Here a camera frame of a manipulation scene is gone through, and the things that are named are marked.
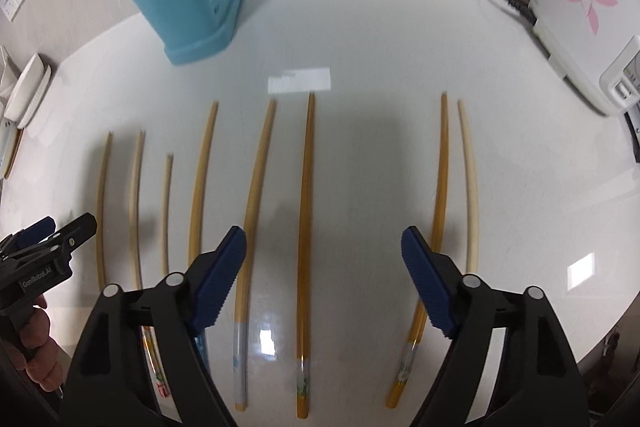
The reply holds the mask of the person's left hand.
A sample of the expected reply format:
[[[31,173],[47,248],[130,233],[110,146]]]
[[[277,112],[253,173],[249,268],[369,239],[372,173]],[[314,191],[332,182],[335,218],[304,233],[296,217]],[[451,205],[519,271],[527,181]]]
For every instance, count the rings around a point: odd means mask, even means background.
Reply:
[[[21,342],[32,352],[32,358],[27,361],[20,350],[13,350],[10,360],[18,371],[24,371],[43,391],[52,392],[63,384],[64,371],[60,361],[61,348],[50,336],[47,306],[46,298],[38,296],[32,304],[29,321],[20,332]]]

